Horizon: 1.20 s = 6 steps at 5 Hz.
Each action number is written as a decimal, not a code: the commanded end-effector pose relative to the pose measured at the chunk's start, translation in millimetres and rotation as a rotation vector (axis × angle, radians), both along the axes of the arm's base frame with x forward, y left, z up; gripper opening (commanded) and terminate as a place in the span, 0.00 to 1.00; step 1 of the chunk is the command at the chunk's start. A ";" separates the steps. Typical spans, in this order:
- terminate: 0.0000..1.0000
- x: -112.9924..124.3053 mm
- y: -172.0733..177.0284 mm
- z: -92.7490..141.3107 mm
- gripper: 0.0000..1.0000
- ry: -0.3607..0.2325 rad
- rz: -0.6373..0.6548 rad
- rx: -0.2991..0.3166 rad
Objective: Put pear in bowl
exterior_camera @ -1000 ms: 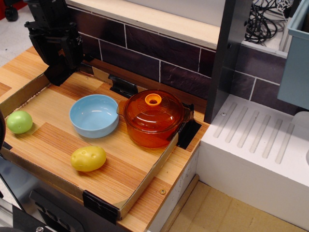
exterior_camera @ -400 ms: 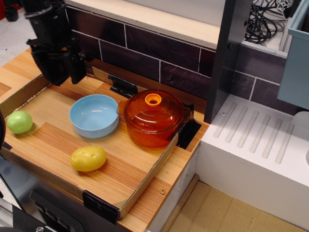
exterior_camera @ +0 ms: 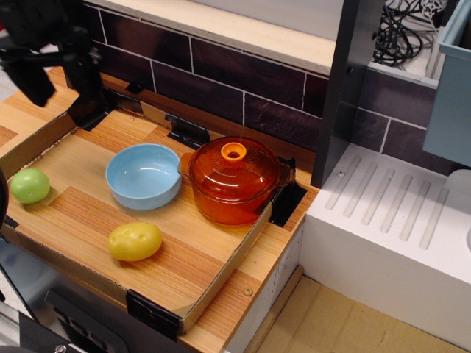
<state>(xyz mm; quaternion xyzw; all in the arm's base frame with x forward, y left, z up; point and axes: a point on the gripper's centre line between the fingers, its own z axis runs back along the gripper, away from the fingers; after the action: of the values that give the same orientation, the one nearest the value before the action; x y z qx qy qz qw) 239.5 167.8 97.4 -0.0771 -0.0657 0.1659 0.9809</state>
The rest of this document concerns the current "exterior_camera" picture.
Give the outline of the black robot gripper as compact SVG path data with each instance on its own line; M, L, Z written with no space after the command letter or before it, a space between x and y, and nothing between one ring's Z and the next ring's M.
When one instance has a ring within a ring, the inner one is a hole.
M1 66L33 104L44 107L55 92L39 67L56 65L63 65L78 103L104 104L101 55L91 44L82 1L2 1L1 25Z

